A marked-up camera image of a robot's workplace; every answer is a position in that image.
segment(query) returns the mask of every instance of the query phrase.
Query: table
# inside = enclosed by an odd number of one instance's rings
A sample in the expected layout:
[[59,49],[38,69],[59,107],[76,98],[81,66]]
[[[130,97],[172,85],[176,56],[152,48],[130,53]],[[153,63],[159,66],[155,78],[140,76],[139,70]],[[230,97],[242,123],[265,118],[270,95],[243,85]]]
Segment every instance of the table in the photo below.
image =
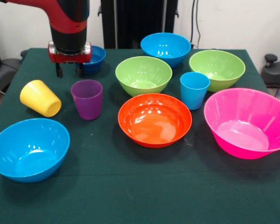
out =
[[[92,78],[103,85],[101,116],[84,121],[70,87],[79,80],[73,64],[58,79],[46,49],[30,49],[0,107],[0,132],[20,120],[42,117],[19,101],[22,87],[43,80],[61,99],[52,117],[65,125],[71,144],[60,169],[32,184],[0,175],[0,224],[279,224],[280,151],[245,161],[225,153],[215,142],[203,109],[192,112],[190,131],[164,149],[143,148],[121,131],[117,113],[130,97],[115,77],[124,59],[140,49],[107,49],[101,71]],[[246,64],[233,87],[267,91],[245,50],[228,50]],[[173,70],[165,94],[180,98],[179,77],[189,71],[189,56]]]

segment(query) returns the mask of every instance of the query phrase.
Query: white wall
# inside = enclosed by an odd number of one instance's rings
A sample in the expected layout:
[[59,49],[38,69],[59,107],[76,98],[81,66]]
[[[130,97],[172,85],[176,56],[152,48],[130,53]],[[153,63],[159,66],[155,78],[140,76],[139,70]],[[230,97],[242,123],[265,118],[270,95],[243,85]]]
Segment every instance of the white wall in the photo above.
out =
[[[104,47],[100,0],[90,0],[87,41]],[[51,40],[49,20],[39,8],[0,2],[0,56],[20,58],[20,52],[29,48],[47,48]]]
[[[175,33],[191,35],[192,0],[179,0]],[[264,55],[280,59],[280,0],[199,0],[198,22],[202,49],[246,49],[258,71]],[[194,29],[193,43],[198,33]]]
[[[100,0],[91,0],[87,40],[103,47]],[[179,0],[180,18],[175,18],[175,33],[190,39],[192,0]],[[280,59],[280,0],[199,0],[200,48],[247,49],[258,70],[264,55]],[[0,55],[19,57],[31,47],[46,48],[51,40],[49,21],[38,9],[0,2]],[[197,32],[193,42],[197,41]]]

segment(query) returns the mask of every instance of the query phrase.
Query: green bowl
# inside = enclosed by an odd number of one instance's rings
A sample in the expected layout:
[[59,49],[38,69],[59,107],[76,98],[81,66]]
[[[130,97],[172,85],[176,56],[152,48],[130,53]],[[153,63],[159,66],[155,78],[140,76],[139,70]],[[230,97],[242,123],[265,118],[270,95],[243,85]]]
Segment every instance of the green bowl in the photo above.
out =
[[135,97],[145,93],[162,92],[172,77],[172,70],[161,59],[137,56],[122,61],[115,74],[122,88]]
[[245,72],[244,62],[222,50],[203,50],[189,60],[192,71],[205,74],[210,79],[208,91],[217,92],[235,84]]

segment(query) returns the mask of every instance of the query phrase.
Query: orange bowl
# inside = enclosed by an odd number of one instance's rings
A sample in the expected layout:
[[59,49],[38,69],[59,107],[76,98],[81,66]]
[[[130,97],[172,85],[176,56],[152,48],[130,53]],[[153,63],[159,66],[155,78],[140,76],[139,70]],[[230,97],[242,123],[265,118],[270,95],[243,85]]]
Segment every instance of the orange bowl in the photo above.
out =
[[118,122],[133,141],[148,148],[162,148],[181,139],[191,128],[192,116],[180,100],[165,94],[148,93],[126,101]]

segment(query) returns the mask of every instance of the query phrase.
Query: small blue bowl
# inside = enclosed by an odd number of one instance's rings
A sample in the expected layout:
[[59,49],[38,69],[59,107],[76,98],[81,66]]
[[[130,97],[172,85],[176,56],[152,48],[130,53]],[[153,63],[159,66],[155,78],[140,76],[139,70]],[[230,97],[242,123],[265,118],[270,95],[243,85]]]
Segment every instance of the small blue bowl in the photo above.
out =
[[93,73],[97,72],[103,60],[106,57],[106,51],[103,48],[98,46],[92,46],[92,56],[91,60],[88,63],[84,63],[84,72],[85,73]]
[[171,68],[179,65],[191,50],[191,44],[186,38],[172,33],[148,35],[140,45],[145,55],[162,59]]

